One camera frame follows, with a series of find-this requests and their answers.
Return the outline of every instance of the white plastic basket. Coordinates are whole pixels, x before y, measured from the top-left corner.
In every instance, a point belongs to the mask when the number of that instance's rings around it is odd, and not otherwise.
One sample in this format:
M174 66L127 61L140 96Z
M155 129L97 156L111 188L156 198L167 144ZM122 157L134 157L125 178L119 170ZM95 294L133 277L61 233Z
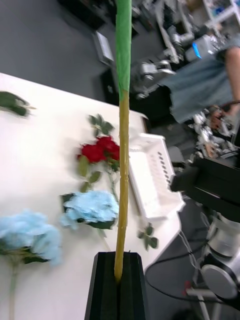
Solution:
M172 163L161 135L141 133L129 142L129 177L141 214L165 220L182 209L180 192L171 192Z

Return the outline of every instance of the table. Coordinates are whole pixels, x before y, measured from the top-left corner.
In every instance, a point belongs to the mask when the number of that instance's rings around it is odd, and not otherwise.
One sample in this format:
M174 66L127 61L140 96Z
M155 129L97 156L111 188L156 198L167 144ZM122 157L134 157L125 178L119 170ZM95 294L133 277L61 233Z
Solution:
M115 250L117 227L106 232L84 224L77 231L59 225L62 207L59 195L76 191L75 153L80 143L93 139L88 115L101 114L115 126L117 142L119 108L76 94L0 73L0 91L27 100L36 110L28 118L0 111L0 215L28 208L48 216L62 232L63 263L32 263L21 268L15 295L15 320L84 319L94 256ZM130 112L129 135L144 131L143 115ZM108 187L102 179L96 189ZM155 225L159 248L145 251L138 239L139 211L133 190L129 191L125 250L138 252L143 268L156 260L180 231L178 214ZM9 318L10 268L0 257L0 319Z

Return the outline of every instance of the light blue flower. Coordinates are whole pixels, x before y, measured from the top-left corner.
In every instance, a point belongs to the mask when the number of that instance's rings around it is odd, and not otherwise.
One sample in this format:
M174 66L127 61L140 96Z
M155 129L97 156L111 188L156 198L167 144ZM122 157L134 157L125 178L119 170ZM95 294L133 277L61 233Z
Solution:
M65 214L60 218L64 227L76 229L77 220L83 219L85 223L113 221L119 212L119 205L114 196L107 191L76 192L74 196L64 203Z
M25 210L22 213L0 217L0 241L5 250L28 247L33 254L53 265L61 262L61 235L58 229L47 223L41 213Z

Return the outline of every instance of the black stand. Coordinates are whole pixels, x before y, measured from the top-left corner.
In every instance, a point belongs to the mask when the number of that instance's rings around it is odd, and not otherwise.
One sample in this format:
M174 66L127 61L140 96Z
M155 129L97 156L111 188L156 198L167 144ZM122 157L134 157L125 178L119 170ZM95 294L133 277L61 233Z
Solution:
M84 320L150 320L141 257L124 252L120 285L114 261L115 252L95 256Z

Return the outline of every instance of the gray floor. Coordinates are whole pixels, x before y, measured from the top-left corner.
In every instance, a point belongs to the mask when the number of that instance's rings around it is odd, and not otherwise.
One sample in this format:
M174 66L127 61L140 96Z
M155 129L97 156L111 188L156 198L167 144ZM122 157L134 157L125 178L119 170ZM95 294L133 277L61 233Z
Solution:
M111 25L102 29L113 52L114 32ZM132 42L132 61L162 50L158 35L142 30ZM99 75L105 69L98 61L91 31L63 12L56 0L0 0L0 72L103 101ZM187 237L202 226L198 208L191 201L180 217ZM161 258L181 252L185 248L176 238ZM184 258L156 266L149 280L177 296L193 272ZM151 320L170 320L175 312L190 307L188 302L166 297L150 287L147 293ZM225 308L221 319L235 319L232 310Z
M0 71L86 97L103 100L92 32L65 13L57 0L0 1ZM102 33L115 52L115 29ZM155 32L142 32L132 44L132 60L159 54Z

